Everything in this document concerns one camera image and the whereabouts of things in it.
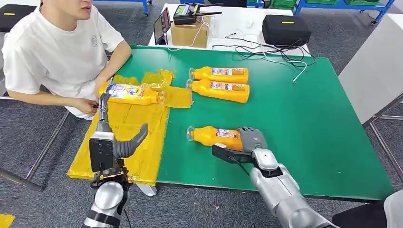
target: white table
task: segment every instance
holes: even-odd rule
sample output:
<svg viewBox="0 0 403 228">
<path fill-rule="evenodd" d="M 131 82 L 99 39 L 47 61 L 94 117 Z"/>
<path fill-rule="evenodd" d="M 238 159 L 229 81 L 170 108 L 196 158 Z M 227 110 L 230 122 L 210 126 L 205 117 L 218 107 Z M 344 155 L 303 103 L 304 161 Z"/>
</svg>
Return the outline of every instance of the white table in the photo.
<svg viewBox="0 0 403 228">
<path fill-rule="evenodd" d="M 163 11 L 165 8 L 168 8 L 170 20 L 173 21 L 173 14 L 178 8 L 179 4 L 165 4 L 163 7 Z M 231 40 L 225 38 L 229 34 L 236 32 L 237 34 L 231 36 L 232 38 L 244 38 L 249 41 L 257 42 L 260 44 L 265 44 L 263 35 L 262 35 L 262 23 L 263 19 L 266 15 L 288 15 L 293 16 L 291 10 L 285 9 L 257 9 L 257 8 L 239 8 L 239 7 L 205 7 L 201 9 L 203 12 L 222 12 L 222 14 L 213 15 L 211 19 L 210 27 L 212 32 L 207 40 L 207 49 L 211 50 L 222 50 L 222 51 L 234 51 L 234 47 L 212 47 L 213 45 L 222 44 L 222 45 L 243 45 L 248 47 L 255 47 L 256 44 L 251 44 L 249 42 L 241 41 L 241 40 Z M 172 44 L 172 35 L 171 31 L 167 32 L 168 44 Z M 148 46 L 155 46 L 154 41 L 154 33 L 151 36 L 150 42 Z M 181 46 L 173 46 L 168 45 L 170 48 L 181 48 Z M 200 49 L 196 47 L 185 47 L 190 49 Z M 306 45 L 303 46 L 306 51 L 309 52 L 308 47 Z M 237 49 L 238 51 L 246 52 L 241 48 Z M 268 47 L 259 47 L 252 51 L 260 52 L 260 51 L 269 51 L 273 50 Z M 299 49 L 288 50 L 286 52 L 287 55 L 301 56 L 302 52 Z M 304 52 L 304 56 L 310 56 L 307 52 Z"/>
<path fill-rule="evenodd" d="M 401 180 L 401 164 L 374 122 L 378 118 L 403 121 L 403 116 L 384 115 L 403 100 L 402 39 L 403 15 L 386 14 L 338 77 L 361 124 L 374 131 Z"/>
</svg>

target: yellow plastic bag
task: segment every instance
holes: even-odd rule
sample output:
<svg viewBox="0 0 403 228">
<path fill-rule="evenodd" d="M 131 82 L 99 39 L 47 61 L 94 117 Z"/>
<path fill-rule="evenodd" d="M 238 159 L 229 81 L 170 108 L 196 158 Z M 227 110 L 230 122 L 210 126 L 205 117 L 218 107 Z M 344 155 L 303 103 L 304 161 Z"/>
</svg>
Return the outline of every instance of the yellow plastic bag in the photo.
<svg viewBox="0 0 403 228">
<path fill-rule="evenodd" d="M 117 140 L 126 141 L 132 139 L 139 132 L 141 125 L 148 123 L 148 136 L 140 147 L 137 148 L 134 155 L 125 159 L 125 166 L 129 170 L 129 175 L 135 177 L 136 183 L 155 185 L 165 130 L 168 123 L 169 107 L 166 106 L 172 103 L 176 106 L 184 104 L 183 106 L 190 108 L 192 103 L 191 95 L 189 96 L 188 90 L 185 89 L 182 95 L 177 95 L 183 101 L 175 104 L 175 101 L 170 99 L 174 97 L 172 93 L 176 90 L 170 86 L 173 78 L 174 76 L 171 72 L 160 70 L 158 73 L 145 74 L 141 83 L 141 86 L 151 87 L 156 91 L 167 92 L 168 99 L 165 105 L 151 104 L 141 106 L 108 102 L 109 125 L 115 133 Z M 125 78 L 119 75 L 114 77 L 113 82 L 138 85 L 135 77 Z M 71 178 L 92 179 L 94 176 L 94 173 L 91 171 L 88 140 L 95 132 L 97 122 L 98 114 L 94 117 L 77 155 L 67 172 Z"/>
<path fill-rule="evenodd" d="M 15 216 L 0 214 L 0 228 L 9 228 L 14 221 Z"/>
</svg>

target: white t-shirt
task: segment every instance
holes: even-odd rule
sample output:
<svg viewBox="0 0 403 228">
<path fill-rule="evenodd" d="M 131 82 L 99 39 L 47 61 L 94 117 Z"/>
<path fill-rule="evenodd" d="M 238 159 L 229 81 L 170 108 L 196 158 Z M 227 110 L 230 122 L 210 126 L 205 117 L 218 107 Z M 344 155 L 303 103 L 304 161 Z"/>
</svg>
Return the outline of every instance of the white t-shirt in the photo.
<svg viewBox="0 0 403 228">
<path fill-rule="evenodd" d="M 124 39 L 92 6 L 89 20 L 79 20 L 74 31 L 59 29 L 36 10 L 21 19 L 5 36 L 2 49 L 6 88 L 37 94 L 44 85 L 53 94 L 95 100 L 95 78 Z M 73 107 L 77 117 L 90 119 Z"/>
</svg>

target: walkie-talkie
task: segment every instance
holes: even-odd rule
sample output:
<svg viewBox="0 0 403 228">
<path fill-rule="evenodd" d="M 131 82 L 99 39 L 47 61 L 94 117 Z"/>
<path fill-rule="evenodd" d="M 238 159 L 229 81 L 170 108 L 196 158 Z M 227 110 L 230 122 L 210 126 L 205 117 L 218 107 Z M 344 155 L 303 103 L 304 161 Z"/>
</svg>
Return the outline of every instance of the walkie-talkie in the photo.
<svg viewBox="0 0 403 228">
<path fill-rule="evenodd" d="M 208 6 L 223 6 L 223 4 L 190 3 L 185 5 L 179 5 L 175 11 L 175 14 L 173 15 L 173 22 L 175 23 L 175 25 L 185 25 L 185 24 L 189 25 L 196 23 L 196 18 L 198 16 L 222 14 L 222 12 L 200 13 L 200 7 L 208 7 Z"/>
</svg>

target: gray carpet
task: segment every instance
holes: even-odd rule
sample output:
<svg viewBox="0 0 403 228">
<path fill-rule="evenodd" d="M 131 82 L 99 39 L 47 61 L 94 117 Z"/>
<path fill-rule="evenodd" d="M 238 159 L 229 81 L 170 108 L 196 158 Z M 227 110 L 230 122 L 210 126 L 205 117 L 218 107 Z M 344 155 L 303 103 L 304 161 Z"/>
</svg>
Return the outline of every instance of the gray carpet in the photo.
<svg viewBox="0 0 403 228">
<path fill-rule="evenodd" d="M 149 7 L 149 17 L 143 15 L 141 3 L 96 3 L 99 11 L 119 30 L 129 43 L 148 44 L 152 24 L 163 4 L 157 1 Z M 313 35 L 308 44 L 312 54 L 330 58 L 340 73 L 374 27 L 371 19 L 357 11 L 304 9 Z M 0 101 L 0 166 L 25 175 L 65 109 Z M 403 106 L 394 107 L 391 114 L 403 114 Z M 400 163 L 403 163 L 403 122 L 379 120 L 376 125 L 389 143 Z M 80 227 L 91 206 L 93 196 L 89 181 L 70 179 L 66 171 L 83 140 L 89 121 L 69 115 L 56 142 L 34 177 L 46 184 L 42 193 L 0 178 L 0 213 L 16 216 L 12 228 Z M 370 130 L 366 130 L 381 163 L 396 189 L 403 189 L 380 145 Z M 158 194 L 147 197 L 132 187 L 127 212 L 133 227 L 138 228 L 277 228 L 278 222 L 266 210 L 255 193 L 160 187 Z M 308 199 L 309 204 L 326 218 L 361 205 L 360 203 Z M 127 228 L 126 219 L 122 227 Z"/>
</svg>

